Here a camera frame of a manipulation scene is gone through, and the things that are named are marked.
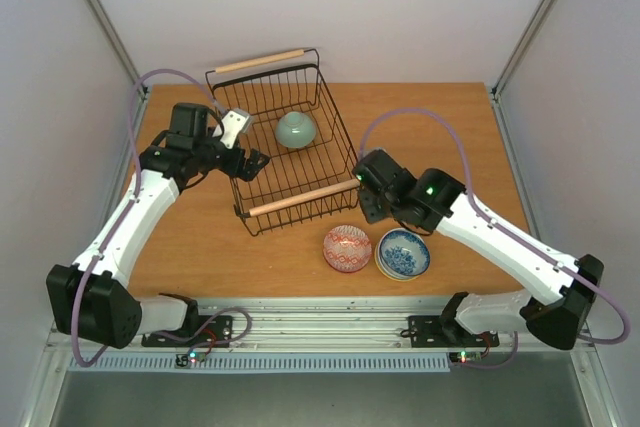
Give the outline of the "red patterned bowl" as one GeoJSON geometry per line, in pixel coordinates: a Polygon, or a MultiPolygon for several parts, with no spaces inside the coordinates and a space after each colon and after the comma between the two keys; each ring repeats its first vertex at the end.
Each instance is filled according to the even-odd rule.
{"type": "Polygon", "coordinates": [[[355,273],[370,261],[372,243],[359,227],[339,225],[325,235],[322,252],[332,269],[341,273],[355,273]]]}

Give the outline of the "celadon green bowl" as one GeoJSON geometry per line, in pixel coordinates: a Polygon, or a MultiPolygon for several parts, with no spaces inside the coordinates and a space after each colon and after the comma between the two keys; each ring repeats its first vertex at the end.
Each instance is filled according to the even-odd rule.
{"type": "Polygon", "coordinates": [[[317,128],[311,116],[292,111],[282,116],[275,130],[277,142],[288,149],[301,149],[311,144],[317,135],[317,128]]]}

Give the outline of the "blue floral bowl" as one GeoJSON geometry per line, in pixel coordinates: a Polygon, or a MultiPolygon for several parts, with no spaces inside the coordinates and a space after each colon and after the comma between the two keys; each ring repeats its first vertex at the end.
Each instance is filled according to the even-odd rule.
{"type": "Polygon", "coordinates": [[[420,236],[403,228],[386,232],[375,248],[378,269],[402,276],[425,274],[431,265],[430,252],[420,236]]]}

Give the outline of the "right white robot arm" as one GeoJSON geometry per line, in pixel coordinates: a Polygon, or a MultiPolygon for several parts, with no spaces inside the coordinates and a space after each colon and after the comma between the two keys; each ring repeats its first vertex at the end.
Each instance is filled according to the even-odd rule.
{"type": "Polygon", "coordinates": [[[568,351],[579,338],[595,300],[592,285],[604,265],[552,249],[515,227],[468,193],[446,172],[430,168],[414,177],[376,149],[352,170],[368,223],[391,218],[437,232],[472,249],[514,278],[521,290],[478,295],[458,292],[440,314],[439,330],[453,346],[489,331],[528,332],[549,347],[568,351]]]}

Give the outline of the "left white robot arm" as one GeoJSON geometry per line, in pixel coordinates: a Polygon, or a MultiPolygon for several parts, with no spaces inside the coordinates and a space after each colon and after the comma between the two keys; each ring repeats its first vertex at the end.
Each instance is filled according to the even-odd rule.
{"type": "Polygon", "coordinates": [[[71,265],[55,265],[47,275],[59,332],[118,349],[158,331],[179,345],[199,338],[194,301],[177,294],[137,300],[128,284],[142,248],[185,189],[212,171],[248,182],[268,164],[267,155],[240,146],[251,124],[241,109],[218,116],[204,105],[173,107],[168,129],[140,154],[138,171],[99,234],[71,265]]]}

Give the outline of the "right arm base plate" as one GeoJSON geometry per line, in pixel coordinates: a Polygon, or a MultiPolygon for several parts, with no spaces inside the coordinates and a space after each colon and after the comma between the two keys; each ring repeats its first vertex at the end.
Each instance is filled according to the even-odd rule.
{"type": "Polygon", "coordinates": [[[407,327],[400,331],[399,336],[408,339],[413,348],[493,348],[500,345],[497,334],[488,331],[472,334],[455,320],[445,320],[436,315],[409,316],[407,327]]]}

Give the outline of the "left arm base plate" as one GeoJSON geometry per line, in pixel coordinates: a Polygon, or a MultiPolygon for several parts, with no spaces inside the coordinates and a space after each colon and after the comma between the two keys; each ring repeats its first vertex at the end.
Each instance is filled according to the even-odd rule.
{"type": "Polygon", "coordinates": [[[169,337],[158,333],[145,334],[141,345],[148,348],[187,348],[204,343],[210,345],[213,340],[217,346],[227,347],[234,333],[233,317],[220,315],[209,321],[209,317],[198,315],[188,319],[178,330],[169,331],[169,337]]]}

